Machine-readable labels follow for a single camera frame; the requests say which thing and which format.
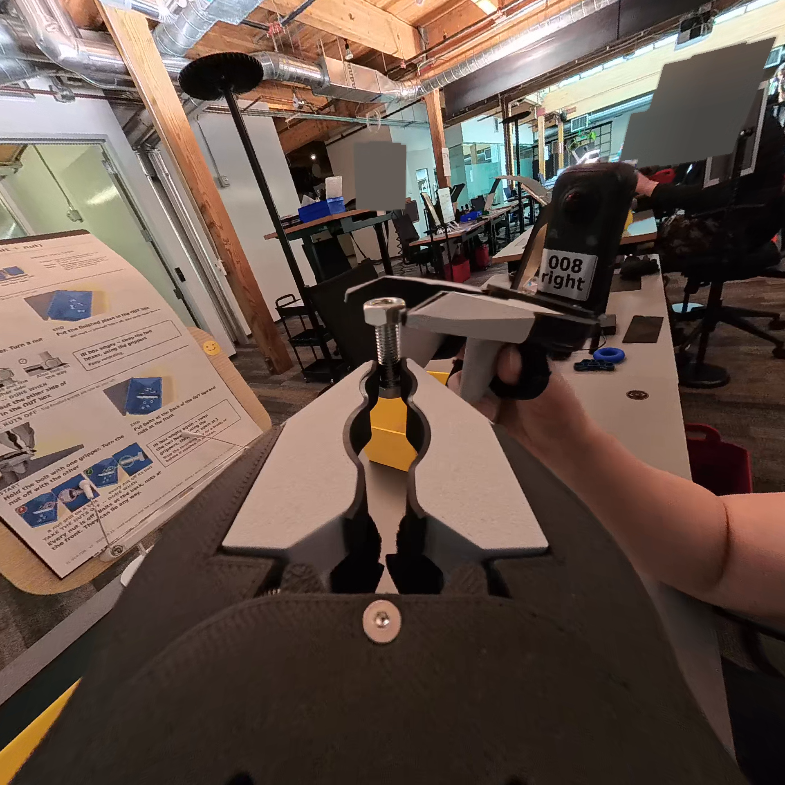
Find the black flat pad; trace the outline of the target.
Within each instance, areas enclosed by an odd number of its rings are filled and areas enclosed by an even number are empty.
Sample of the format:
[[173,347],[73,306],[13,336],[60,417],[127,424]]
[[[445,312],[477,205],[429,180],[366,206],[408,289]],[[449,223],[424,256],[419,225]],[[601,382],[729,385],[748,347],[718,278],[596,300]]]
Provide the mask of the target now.
[[656,344],[662,330],[663,320],[662,316],[633,316],[623,336],[623,344]]

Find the black floor lamp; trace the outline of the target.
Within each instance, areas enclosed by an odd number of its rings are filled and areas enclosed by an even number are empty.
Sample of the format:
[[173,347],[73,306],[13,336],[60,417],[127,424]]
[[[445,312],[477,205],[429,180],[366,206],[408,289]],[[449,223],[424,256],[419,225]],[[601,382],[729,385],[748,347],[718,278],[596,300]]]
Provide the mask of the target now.
[[338,378],[338,364],[327,345],[327,332],[322,328],[316,312],[303,294],[314,284],[301,242],[291,244],[284,236],[283,224],[274,200],[283,196],[283,205],[296,207],[296,192],[287,163],[272,121],[267,118],[250,119],[251,128],[240,113],[238,96],[259,87],[263,76],[259,60],[248,54],[220,53],[195,59],[184,68],[179,83],[192,98],[216,103],[228,100],[227,106],[235,130],[229,121],[214,116],[205,119],[206,142],[218,153],[218,162],[229,166],[232,185],[229,195],[223,196],[229,216],[235,226],[242,247],[250,251],[250,263],[258,278],[260,290],[269,312],[276,319],[276,302],[292,294],[301,301],[309,329],[319,348],[312,346],[316,358],[315,369],[306,367],[308,381],[331,383]]

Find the black high-back chair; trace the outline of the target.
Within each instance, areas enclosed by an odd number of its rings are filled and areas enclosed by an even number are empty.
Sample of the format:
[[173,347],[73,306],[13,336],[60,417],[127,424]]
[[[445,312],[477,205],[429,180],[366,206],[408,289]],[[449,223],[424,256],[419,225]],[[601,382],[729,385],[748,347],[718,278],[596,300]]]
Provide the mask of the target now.
[[378,279],[374,263],[366,260],[316,286],[308,287],[309,300],[334,339],[348,370],[376,360],[375,329],[365,322],[362,304],[348,304],[346,291]]

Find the person's right forearm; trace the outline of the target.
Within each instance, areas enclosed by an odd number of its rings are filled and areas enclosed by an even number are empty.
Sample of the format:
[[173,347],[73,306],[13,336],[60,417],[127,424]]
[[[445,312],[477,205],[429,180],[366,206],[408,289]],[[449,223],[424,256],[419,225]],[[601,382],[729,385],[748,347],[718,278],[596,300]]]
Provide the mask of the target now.
[[554,471],[634,566],[704,602],[783,627],[784,494],[716,496],[649,466],[583,410]]

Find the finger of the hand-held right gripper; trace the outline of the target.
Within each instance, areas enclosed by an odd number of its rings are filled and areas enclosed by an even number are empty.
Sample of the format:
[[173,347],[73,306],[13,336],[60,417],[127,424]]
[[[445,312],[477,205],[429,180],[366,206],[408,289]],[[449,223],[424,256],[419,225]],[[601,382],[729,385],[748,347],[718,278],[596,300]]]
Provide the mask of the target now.
[[456,291],[472,295],[482,295],[484,293],[482,289],[465,283],[418,277],[382,276],[347,289],[345,292],[345,303],[351,306],[362,307],[364,303],[371,299],[393,297],[404,300],[407,307],[415,307],[435,294],[444,291]]
[[521,344],[537,317],[552,314],[551,309],[519,300],[441,291],[408,309],[404,325],[433,334]]

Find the yellow plastic bin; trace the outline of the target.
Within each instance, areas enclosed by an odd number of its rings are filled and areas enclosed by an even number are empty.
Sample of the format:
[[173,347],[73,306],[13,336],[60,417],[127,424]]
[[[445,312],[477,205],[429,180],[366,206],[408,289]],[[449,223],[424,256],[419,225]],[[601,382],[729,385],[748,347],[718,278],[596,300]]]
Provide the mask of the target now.
[[82,680],[74,682],[1,750],[1,784],[10,783],[44,739]]
[[414,411],[414,428],[407,429],[410,414],[407,395],[417,383],[401,375],[398,396],[384,394],[370,412],[371,438],[364,451],[370,462],[407,472],[418,457],[423,457],[437,443],[435,425]]

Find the steel hex nut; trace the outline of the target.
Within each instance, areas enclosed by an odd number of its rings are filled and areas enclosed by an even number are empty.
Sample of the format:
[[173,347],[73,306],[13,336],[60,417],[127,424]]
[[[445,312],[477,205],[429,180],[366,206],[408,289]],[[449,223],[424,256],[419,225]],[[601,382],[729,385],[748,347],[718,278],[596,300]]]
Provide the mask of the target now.
[[395,297],[373,298],[363,304],[363,317],[371,327],[399,325],[406,313],[404,299]]

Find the glass door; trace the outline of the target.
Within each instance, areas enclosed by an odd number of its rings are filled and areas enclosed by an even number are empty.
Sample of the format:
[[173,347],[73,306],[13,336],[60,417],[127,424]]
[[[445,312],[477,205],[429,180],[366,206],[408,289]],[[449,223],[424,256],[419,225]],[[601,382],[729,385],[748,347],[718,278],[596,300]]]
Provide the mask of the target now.
[[101,144],[1,145],[1,239],[85,230],[140,271],[189,326],[195,314]]

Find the red plastic crate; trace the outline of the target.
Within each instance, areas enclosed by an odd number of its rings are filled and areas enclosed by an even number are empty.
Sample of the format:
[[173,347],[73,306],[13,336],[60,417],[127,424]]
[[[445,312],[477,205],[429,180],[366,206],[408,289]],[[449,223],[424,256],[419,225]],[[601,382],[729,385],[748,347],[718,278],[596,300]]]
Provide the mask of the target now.
[[715,428],[685,424],[692,480],[716,496],[751,494],[753,475],[749,451],[722,439]]

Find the wooden top office desk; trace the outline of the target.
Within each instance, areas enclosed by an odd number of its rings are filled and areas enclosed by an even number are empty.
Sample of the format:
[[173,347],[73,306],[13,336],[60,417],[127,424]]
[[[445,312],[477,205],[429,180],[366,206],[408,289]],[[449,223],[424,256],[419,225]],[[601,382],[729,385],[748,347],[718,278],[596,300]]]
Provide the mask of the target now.
[[[491,258],[492,265],[498,264],[512,264],[515,265],[522,257],[527,241],[529,239],[533,226],[525,229],[525,231],[518,236],[515,241],[512,241],[502,250],[497,252]],[[637,244],[640,242],[652,242],[657,236],[657,225],[653,215],[653,211],[641,211],[632,214],[632,219],[629,225],[623,231],[620,241],[621,246]]]

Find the white board stand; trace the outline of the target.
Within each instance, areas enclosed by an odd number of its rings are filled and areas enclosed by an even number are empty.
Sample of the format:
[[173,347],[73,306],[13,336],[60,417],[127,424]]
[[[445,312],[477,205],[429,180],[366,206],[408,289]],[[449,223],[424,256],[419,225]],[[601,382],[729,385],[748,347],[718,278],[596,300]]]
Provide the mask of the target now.
[[123,587],[123,590],[127,588],[127,586],[130,584],[134,575],[137,573],[139,567],[144,562],[146,556],[148,555],[152,547],[153,545],[145,546],[142,543],[138,544],[137,554],[134,556],[132,561],[130,561],[129,564],[123,569],[123,572],[119,577],[120,585]]

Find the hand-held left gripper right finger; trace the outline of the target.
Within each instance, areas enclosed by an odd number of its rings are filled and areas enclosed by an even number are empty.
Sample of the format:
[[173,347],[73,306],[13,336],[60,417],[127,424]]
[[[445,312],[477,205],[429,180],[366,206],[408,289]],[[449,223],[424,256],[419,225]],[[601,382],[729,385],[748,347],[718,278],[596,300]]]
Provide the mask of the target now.
[[399,592],[478,583],[506,592],[497,563],[548,549],[489,419],[410,359],[401,362],[406,436],[416,450],[396,551],[386,556]]

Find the steel hex bolt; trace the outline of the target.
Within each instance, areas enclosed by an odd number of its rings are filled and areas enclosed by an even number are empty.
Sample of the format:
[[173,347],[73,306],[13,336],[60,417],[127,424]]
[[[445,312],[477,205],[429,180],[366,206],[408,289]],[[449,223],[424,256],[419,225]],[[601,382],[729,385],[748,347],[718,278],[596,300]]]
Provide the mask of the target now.
[[378,396],[400,398],[400,325],[389,323],[375,327],[378,361]]

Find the tilted dark board on stand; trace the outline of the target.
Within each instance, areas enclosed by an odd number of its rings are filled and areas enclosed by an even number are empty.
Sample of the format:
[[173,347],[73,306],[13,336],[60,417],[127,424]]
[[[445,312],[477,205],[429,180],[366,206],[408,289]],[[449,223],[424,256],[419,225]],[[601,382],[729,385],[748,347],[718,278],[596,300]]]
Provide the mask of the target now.
[[508,277],[512,290],[522,290],[535,275],[541,264],[545,236],[552,205],[544,207],[527,233],[526,242],[514,261],[508,262]]

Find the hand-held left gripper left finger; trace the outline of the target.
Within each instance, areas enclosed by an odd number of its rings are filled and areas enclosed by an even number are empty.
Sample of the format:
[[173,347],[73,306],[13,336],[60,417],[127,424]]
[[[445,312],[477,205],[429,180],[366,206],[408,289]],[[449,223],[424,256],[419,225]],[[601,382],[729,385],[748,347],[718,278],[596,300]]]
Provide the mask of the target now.
[[224,536],[231,554],[308,564],[334,592],[375,592],[381,537],[360,455],[378,367],[364,363],[291,417]]

